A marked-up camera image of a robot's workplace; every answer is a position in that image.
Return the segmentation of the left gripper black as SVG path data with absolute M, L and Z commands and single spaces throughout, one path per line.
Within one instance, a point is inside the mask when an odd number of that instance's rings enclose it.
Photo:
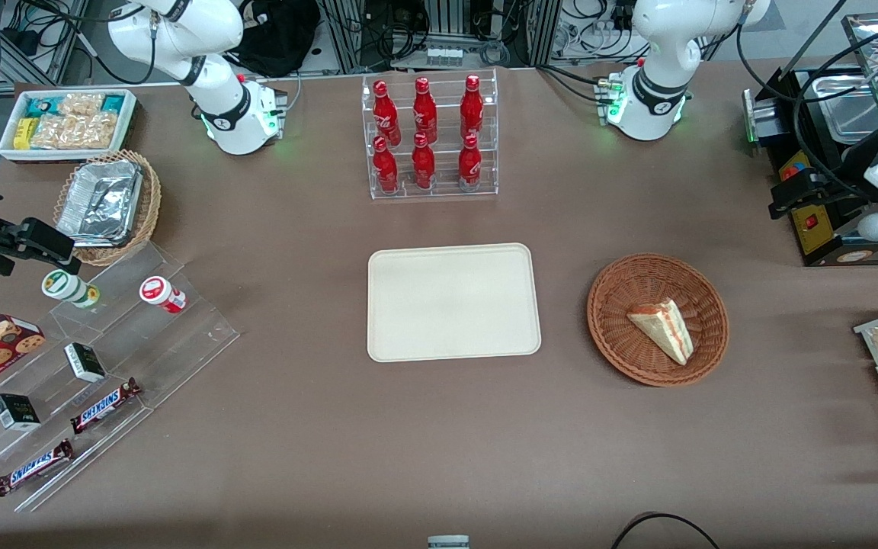
M 856 212 L 865 205 L 878 204 L 878 188 L 864 177 L 864 173 L 878 153 L 878 129 L 858 140 L 853 146 L 842 147 L 830 156 L 828 166 L 843 183 L 856 188 L 860 197 L 845 191 L 847 197 L 832 206 L 835 212 Z M 791 211 L 825 198 L 826 178 L 819 172 L 795 172 L 770 189 L 769 216 L 778 220 Z

